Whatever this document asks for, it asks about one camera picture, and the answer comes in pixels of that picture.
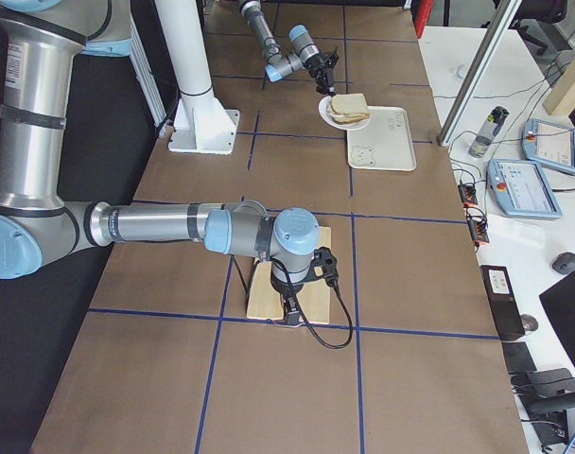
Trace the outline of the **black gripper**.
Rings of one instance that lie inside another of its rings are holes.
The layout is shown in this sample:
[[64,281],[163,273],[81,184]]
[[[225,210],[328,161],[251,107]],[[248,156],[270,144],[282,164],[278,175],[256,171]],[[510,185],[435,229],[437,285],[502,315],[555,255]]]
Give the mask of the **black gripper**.
[[324,88],[327,96],[336,94],[334,87],[334,68],[325,67],[325,54],[316,54],[310,58],[310,76],[315,79],[318,88]]
[[289,327],[300,326],[303,322],[297,302],[297,293],[294,291],[281,292],[280,296],[285,315],[285,325]]

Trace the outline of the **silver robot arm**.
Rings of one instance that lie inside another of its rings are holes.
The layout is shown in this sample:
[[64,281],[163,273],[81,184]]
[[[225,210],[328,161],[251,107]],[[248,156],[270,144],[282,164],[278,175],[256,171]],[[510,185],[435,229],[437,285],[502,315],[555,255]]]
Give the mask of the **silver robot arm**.
[[[144,95],[128,58],[79,55],[59,191],[67,201],[235,201],[311,208],[322,171],[311,140],[243,135],[228,156],[157,151]],[[210,315],[227,261],[187,243],[121,245],[74,253],[28,276],[0,280],[0,337],[60,337],[89,304]]]
[[288,34],[293,51],[285,53],[273,35],[259,1],[238,1],[239,12],[258,41],[265,60],[265,72],[270,82],[287,78],[305,69],[316,82],[316,91],[334,96],[334,68],[339,60],[338,50],[322,52],[304,25],[295,26]]

